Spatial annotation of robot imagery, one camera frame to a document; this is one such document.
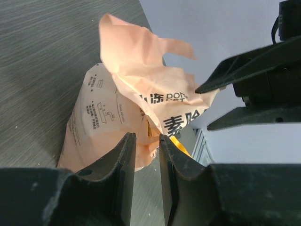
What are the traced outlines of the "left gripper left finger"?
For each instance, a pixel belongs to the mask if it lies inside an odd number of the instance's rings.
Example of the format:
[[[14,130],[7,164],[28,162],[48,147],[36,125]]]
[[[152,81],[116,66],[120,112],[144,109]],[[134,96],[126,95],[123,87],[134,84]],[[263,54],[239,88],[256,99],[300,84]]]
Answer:
[[[136,135],[125,134],[107,154],[77,172],[87,182],[78,226],[128,226],[134,187]]]

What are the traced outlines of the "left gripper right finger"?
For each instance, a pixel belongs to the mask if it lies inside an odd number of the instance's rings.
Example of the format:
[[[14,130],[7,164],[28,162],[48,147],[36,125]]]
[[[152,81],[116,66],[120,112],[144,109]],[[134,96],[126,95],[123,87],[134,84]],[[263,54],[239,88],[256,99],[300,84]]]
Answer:
[[[204,167],[160,135],[159,162],[166,226],[208,225],[208,180]]]

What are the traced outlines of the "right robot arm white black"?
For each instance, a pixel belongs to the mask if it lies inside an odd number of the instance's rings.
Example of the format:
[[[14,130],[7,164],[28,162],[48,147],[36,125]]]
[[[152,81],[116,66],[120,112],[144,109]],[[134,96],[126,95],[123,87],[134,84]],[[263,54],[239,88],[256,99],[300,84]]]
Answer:
[[[301,120],[301,3],[286,0],[271,36],[280,42],[227,58],[196,89],[204,94],[232,85],[245,106],[211,122],[209,131],[245,124],[298,123]]]

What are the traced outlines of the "pink cat litter bag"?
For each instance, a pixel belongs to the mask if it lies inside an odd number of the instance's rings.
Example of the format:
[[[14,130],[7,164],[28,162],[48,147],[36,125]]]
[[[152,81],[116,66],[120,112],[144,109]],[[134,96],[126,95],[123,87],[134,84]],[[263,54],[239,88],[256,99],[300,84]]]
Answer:
[[[165,53],[194,59],[187,42],[160,38],[111,14],[101,18],[99,34],[101,62],[86,72],[57,166],[78,172],[135,133],[140,170],[155,158],[159,136],[173,138],[219,91],[197,94],[194,75],[163,64]]]

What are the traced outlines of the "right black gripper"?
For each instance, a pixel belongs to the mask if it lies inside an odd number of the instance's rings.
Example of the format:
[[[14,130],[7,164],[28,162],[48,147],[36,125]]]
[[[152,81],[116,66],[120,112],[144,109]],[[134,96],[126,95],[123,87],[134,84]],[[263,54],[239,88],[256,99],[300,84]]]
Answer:
[[[195,92],[233,84],[245,107],[207,125],[208,131],[242,125],[301,122],[301,37],[254,49],[221,61]]]

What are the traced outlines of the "yellow plastic scoop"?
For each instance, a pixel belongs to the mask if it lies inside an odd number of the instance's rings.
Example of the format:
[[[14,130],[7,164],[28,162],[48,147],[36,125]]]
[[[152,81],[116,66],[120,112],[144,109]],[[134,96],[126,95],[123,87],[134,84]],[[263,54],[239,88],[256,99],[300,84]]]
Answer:
[[[187,156],[189,156],[191,158],[191,155],[188,153],[188,151],[185,149],[185,147],[182,145],[182,143],[179,142],[175,136],[170,137],[170,140],[181,152],[183,152],[184,154],[186,154]]]

